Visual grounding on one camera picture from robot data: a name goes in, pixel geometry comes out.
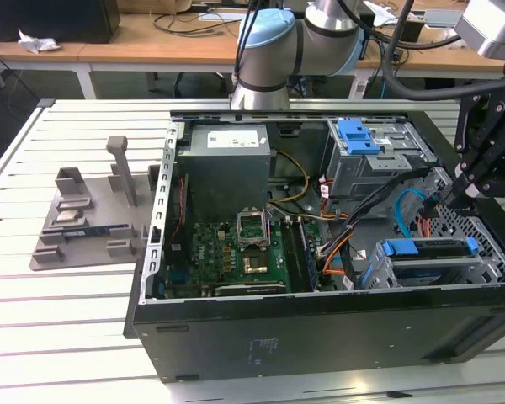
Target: black cable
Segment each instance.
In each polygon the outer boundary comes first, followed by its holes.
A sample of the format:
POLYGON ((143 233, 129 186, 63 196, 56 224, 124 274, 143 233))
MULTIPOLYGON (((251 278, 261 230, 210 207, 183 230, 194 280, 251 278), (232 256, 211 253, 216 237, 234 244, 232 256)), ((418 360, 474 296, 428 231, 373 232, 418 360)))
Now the black cable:
POLYGON ((296 93, 300 95, 300 98, 303 98, 303 92, 301 92, 298 88, 292 87, 292 86, 286 86, 287 88, 291 88, 294 90, 296 93))
POLYGON ((194 34, 203 35, 203 34, 211 34, 213 32, 213 30, 212 30, 213 28, 221 27, 222 25, 234 24, 234 23, 237 22, 236 20, 225 21, 224 23, 213 24, 213 25, 209 25, 207 27, 201 27, 201 28, 197 28, 197 29, 186 29, 184 31, 177 31, 175 29, 169 29, 167 27, 162 27, 161 25, 159 25, 157 23, 160 19, 163 19, 163 18, 167 17, 168 15, 170 15, 170 14, 162 14, 159 17, 157 17, 156 19, 154 19, 153 20, 153 26, 155 28, 159 29, 160 31, 167 32, 167 33, 173 34, 173 35, 191 35, 191 34, 193 34, 193 35, 194 34))
POLYGON ((338 236, 334 237, 330 242, 326 243, 321 248, 320 252, 326 253, 331 247, 337 246, 351 231, 354 230, 361 217, 369 213, 374 206, 384 201, 400 183, 404 183, 409 179, 424 177, 430 172, 430 170, 430 167, 416 168, 414 170, 399 174, 370 193, 348 215, 348 218, 343 223, 345 226, 344 231, 338 236))
POLYGON ((363 98, 364 98, 365 95, 367 95, 367 93, 369 92, 369 90, 374 85, 374 83, 376 81, 376 78, 378 78, 378 74, 380 74, 380 70, 381 70, 381 61, 384 58, 384 46, 383 46, 383 43, 381 41, 377 40, 376 38, 372 38, 372 40, 376 44, 378 44, 378 46, 380 47, 380 64, 378 65, 378 67, 374 71, 374 74, 372 75, 372 79, 369 80, 369 82, 367 83, 367 87, 364 89, 364 92, 363 92, 363 98))
POLYGON ((12 68, 10 68, 10 67, 6 64, 6 62, 2 60, 2 58, 1 58, 1 57, 0 57, 0 63, 2 63, 2 64, 3 64, 3 66, 4 66, 6 69, 8 69, 8 70, 9 70, 9 72, 11 72, 11 74, 12 74, 12 75, 13 75, 13 76, 17 79, 17 80, 19 80, 19 82, 23 85, 23 87, 24 87, 24 88, 26 88, 26 91, 28 91, 32 97, 34 97, 35 99, 37 99, 38 101, 40 101, 40 99, 41 99, 41 98, 39 98, 39 97, 37 96, 37 94, 36 94, 36 93, 34 93, 34 92, 30 89, 30 87, 28 87, 28 86, 26 85, 26 83, 25 83, 23 80, 21 80, 21 78, 20 78, 19 76, 17 76, 17 74, 15 73, 15 71, 14 71, 12 68))
MULTIPOLYGON (((341 7, 341 9, 349 16, 349 18, 357 25, 359 26, 364 32, 369 34, 371 37, 376 38, 377 40, 381 40, 382 42, 385 42, 386 44, 391 43, 391 37, 389 35, 382 34, 381 32, 378 32, 374 29, 371 29, 367 24, 365 24, 361 19, 354 14, 354 12, 348 7, 348 5, 344 2, 344 0, 337 0, 338 5, 341 7)), ((448 38, 446 40, 440 40, 438 42, 432 42, 430 44, 414 44, 412 42, 401 42, 398 47, 402 49, 415 49, 415 50, 429 50, 429 49, 436 49, 436 48, 441 48, 442 46, 450 45, 457 40, 460 40, 460 37, 458 35, 455 35, 451 38, 448 38)))
MULTIPOLYGON (((243 22, 243 29, 245 29, 245 27, 247 27, 247 23, 249 21, 249 16, 251 15, 252 10, 253 10, 253 0, 249 0, 249 5, 247 7, 247 14, 245 15, 245 21, 243 22)), ((240 52, 240 49, 242 48, 244 36, 245 35, 239 35, 239 41, 237 42, 236 62, 234 64, 234 74, 236 76, 239 71, 239 52, 240 52)))
POLYGON ((254 14, 252 15, 251 23, 249 24, 248 29, 247 29, 247 33, 245 34, 245 37, 243 38, 242 48, 240 49, 239 57, 237 59, 237 76, 239 76, 239 69, 240 69, 240 65, 242 64, 243 53, 245 53, 245 48, 247 46, 247 41, 249 39, 249 35, 251 34, 251 31, 253 30, 254 22, 256 21, 256 17, 258 16, 258 11, 260 10, 260 3, 261 3, 260 0, 258 0, 258 2, 256 4, 256 8, 254 9, 254 14))
POLYGON ((401 37, 404 21, 413 6, 413 0, 407 0, 402 8, 401 15, 396 23, 395 32, 393 33, 393 41, 387 47, 385 58, 382 63, 384 79, 390 89, 399 96, 415 101, 436 101, 452 98, 471 97, 473 95, 482 95, 493 93, 498 90, 505 89, 505 78, 500 80, 491 80, 488 82, 479 82, 469 84, 467 86, 454 88, 440 88, 437 90, 412 90, 402 85, 394 76, 391 61, 393 53, 401 37))

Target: label sticker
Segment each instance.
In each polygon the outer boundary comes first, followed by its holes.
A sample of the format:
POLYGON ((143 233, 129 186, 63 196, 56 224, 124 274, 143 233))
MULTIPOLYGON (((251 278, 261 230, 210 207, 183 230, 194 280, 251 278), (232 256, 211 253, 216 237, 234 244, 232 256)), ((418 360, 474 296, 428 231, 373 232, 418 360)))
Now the label sticker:
POLYGON ((208 148, 260 147, 255 130, 213 130, 208 133, 208 148))
POLYGON ((376 145, 391 145, 391 141, 387 138, 383 138, 383 139, 374 139, 374 143, 376 145))
POLYGON ((367 252, 366 250, 358 250, 357 255, 353 257, 354 261, 359 261, 361 259, 367 259, 367 252))
POLYGON ((62 233, 64 237, 82 237, 86 236, 85 231, 65 231, 62 233))
POLYGON ((344 275, 343 285, 346 290, 354 290, 354 282, 352 282, 348 276, 344 275))

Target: red wire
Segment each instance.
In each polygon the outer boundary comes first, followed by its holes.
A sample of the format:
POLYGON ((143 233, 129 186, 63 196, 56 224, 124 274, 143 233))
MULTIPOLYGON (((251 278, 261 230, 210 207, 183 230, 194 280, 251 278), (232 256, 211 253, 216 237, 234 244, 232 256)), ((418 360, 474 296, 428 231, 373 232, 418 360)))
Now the red wire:
POLYGON ((419 236, 424 237, 423 229, 421 228, 421 216, 417 218, 417 230, 419 232, 419 236))
POLYGON ((169 244, 173 241, 174 237, 178 234, 179 228, 182 225, 182 220, 183 220, 183 189, 185 188, 185 182, 183 178, 179 179, 180 181, 180 189, 179 189, 179 222, 178 226, 176 226, 176 230, 174 230, 174 233, 172 234, 172 237, 170 238, 169 244))

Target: electronic device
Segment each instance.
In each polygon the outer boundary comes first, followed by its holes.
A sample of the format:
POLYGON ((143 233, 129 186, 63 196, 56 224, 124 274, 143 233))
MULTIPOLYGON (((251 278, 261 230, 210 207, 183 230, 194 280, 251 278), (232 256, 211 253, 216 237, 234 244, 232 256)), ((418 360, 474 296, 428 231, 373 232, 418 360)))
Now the electronic device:
POLYGON ((0 0, 0 42, 35 38, 106 44, 120 24, 116 0, 0 0))
POLYGON ((434 203, 456 162, 424 113, 173 113, 128 313, 161 380, 447 364, 496 342, 505 213, 434 203))

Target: power cable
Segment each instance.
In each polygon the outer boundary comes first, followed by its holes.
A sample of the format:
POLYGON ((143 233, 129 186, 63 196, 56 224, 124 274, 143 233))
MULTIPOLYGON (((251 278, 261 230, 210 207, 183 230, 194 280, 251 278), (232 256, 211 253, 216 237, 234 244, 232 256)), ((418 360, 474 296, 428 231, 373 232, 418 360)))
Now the power cable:
MULTIPOLYGON (((378 32, 372 28, 370 28, 367 24, 365 24, 361 19, 355 15, 355 13, 350 9, 350 7, 344 2, 344 0, 337 0, 338 5, 341 7, 341 9, 349 16, 349 18, 358 26, 360 27, 364 32, 369 34, 370 36, 376 38, 377 40, 381 40, 382 42, 385 42, 386 44, 391 43, 391 38, 389 35, 382 34, 381 32, 378 32)), ((406 18, 402 18, 402 15, 398 18, 398 23, 400 22, 406 22, 406 18)), ((455 35, 451 38, 448 38, 446 40, 441 40, 438 42, 432 42, 430 44, 414 44, 412 42, 400 42, 397 46, 402 49, 414 49, 414 50, 429 50, 429 49, 436 49, 436 48, 441 48, 442 46, 450 45, 457 40, 460 40, 460 37, 458 35, 455 35)))
POLYGON ((17 74, 15 73, 15 71, 14 71, 12 68, 10 68, 10 67, 6 64, 6 62, 2 60, 2 58, 1 58, 1 57, 0 57, 0 63, 2 63, 2 64, 3 64, 3 66, 4 66, 7 70, 9 70, 9 72, 11 72, 11 74, 12 74, 15 78, 17 78, 17 80, 19 80, 19 82, 23 85, 23 87, 24 87, 24 88, 26 88, 26 91, 28 91, 32 97, 34 97, 35 99, 37 99, 38 101, 40 101, 40 98, 37 96, 37 94, 36 94, 36 93, 34 93, 34 92, 30 89, 30 87, 28 87, 28 86, 26 85, 26 83, 25 83, 25 82, 24 82, 24 81, 20 78, 20 76, 17 76, 17 74))
POLYGON ((382 70, 384 80, 389 88, 401 96, 402 98, 411 99, 414 101, 439 101, 453 98, 471 97, 473 95, 489 94, 499 90, 505 90, 505 78, 500 80, 491 80, 488 82, 478 82, 467 86, 455 88, 440 88, 436 90, 413 90, 405 87, 395 77, 393 67, 391 65, 395 48, 402 34, 404 22, 407 19, 410 10, 412 9, 414 0, 406 0, 402 8, 401 15, 396 23, 395 32, 392 36, 392 41, 387 47, 384 60, 382 61, 382 70))

